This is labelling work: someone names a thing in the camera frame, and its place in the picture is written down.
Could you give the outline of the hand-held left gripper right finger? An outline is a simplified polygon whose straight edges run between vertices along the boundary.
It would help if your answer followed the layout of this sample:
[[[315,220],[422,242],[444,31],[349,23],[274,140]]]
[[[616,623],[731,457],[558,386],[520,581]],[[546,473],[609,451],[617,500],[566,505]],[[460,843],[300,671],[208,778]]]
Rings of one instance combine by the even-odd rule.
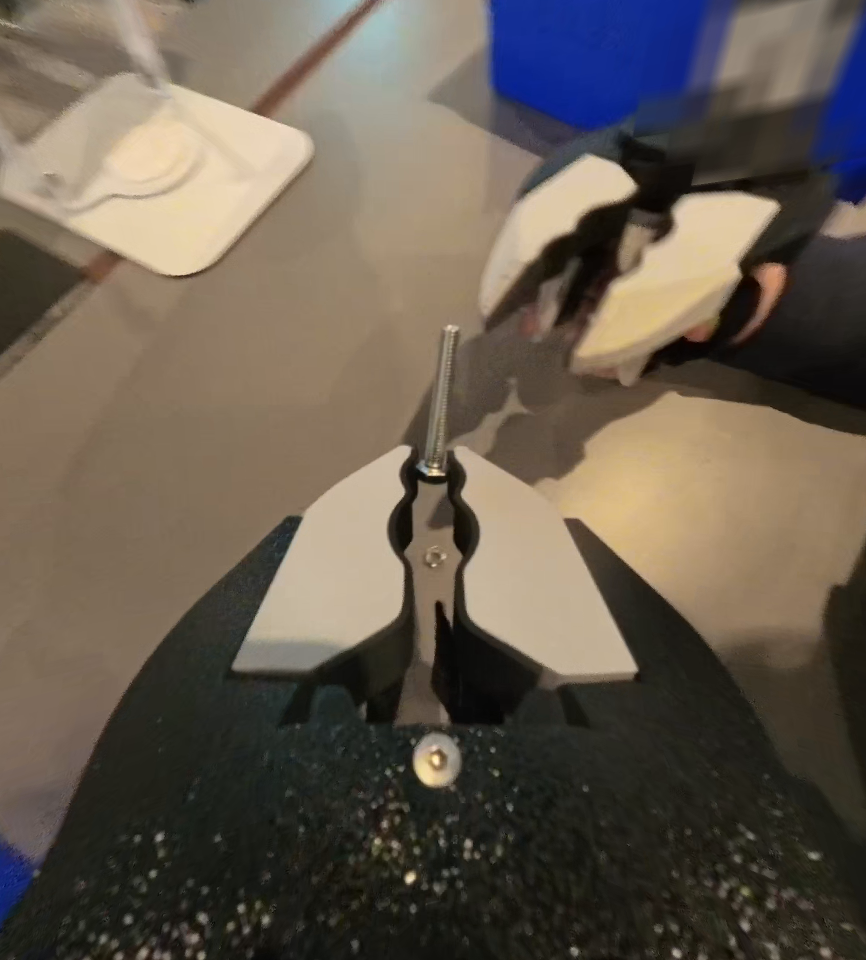
[[[449,467],[459,553],[451,717],[502,721],[535,690],[636,680],[636,659],[558,510],[466,446]]]

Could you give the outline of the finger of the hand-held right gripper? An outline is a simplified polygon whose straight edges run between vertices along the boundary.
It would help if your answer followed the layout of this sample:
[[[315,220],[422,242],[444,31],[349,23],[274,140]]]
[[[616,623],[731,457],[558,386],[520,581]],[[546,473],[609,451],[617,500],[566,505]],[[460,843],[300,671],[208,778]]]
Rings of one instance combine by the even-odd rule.
[[[655,354],[720,314],[741,280],[741,262],[778,211],[776,199],[743,191],[680,198],[672,229],[609,284],[573,346],[570,372],[642,376]]]
[[[617,240],[639,193],[620,164],[585,154],[522,194],[499,229],[481,276],[484,322],[536,303],[549,283]]]

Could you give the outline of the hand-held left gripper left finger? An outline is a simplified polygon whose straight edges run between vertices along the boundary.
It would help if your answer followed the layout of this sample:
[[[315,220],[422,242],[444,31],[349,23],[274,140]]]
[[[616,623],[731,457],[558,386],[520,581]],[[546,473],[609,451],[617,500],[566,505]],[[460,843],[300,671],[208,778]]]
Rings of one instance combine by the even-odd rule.
[[[304,513],[237,652],[239,676],[343,687],[363,704],[400,687],[414,649],[415,451],[332,486]]]

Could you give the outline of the silver threaded bolt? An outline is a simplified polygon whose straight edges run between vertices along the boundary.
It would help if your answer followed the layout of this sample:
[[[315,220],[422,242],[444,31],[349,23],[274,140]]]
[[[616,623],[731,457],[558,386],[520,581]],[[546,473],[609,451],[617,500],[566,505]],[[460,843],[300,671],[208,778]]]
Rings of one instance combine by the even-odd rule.
[[[461,340],[457,325],[444,326],[439,335],[439,353],[434,382],[430,394],[430,406],[422,456],[416,470],[421,478],[430,483],[439,483],[447,477],[447,433],[450,400],[455,374],[456,353]]]

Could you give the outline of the person's right forearm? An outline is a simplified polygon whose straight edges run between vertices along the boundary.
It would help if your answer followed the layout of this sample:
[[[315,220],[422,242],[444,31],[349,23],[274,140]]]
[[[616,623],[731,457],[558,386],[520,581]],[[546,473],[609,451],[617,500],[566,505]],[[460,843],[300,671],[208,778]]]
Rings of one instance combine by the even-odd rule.
[[[718,361],[866,411],[866,234],[812,238],[763,327]]]

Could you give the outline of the person's right hand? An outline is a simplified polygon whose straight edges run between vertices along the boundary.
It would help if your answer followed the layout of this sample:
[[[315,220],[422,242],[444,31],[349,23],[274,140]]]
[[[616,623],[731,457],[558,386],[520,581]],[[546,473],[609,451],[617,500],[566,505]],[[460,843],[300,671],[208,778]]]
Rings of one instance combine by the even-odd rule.
[[[727,346],[746,342],[769,318],[784,291],[787,274],[781,263],[758,265],[739,283],[724,310],[692,327],[683,340],[695,345],[711,340]]]

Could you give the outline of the white stand base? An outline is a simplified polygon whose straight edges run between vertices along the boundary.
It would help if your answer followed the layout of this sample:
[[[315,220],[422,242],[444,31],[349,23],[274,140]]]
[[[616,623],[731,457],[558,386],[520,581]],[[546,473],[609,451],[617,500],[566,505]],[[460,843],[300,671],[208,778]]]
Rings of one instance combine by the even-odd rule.
[[[306,171],[303,130],[173,83],[137,2],[108,2],[132,68],[40,133],[0,120],[0,197],[154,273],[222,259]]]

